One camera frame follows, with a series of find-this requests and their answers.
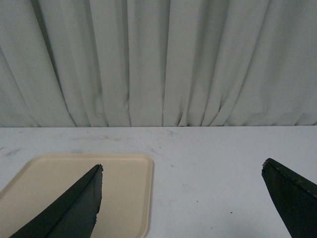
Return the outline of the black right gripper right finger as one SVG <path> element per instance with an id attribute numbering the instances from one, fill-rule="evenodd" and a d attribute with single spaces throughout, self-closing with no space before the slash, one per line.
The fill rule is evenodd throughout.
<path id="1" fill-rule="evenodd" d="M 317 236 L 317 185 L 272 158 L 262 177 L 273 204 L 293 238 Z"/>

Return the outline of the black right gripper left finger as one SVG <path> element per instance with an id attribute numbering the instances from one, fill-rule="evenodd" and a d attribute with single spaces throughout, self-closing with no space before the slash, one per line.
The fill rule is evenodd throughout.
<path id="1" fill-rule="evenodd" d="M 97 164 L 11 237 L 91 237 L 101 207 L 102 185 L 103 166 Z"/>

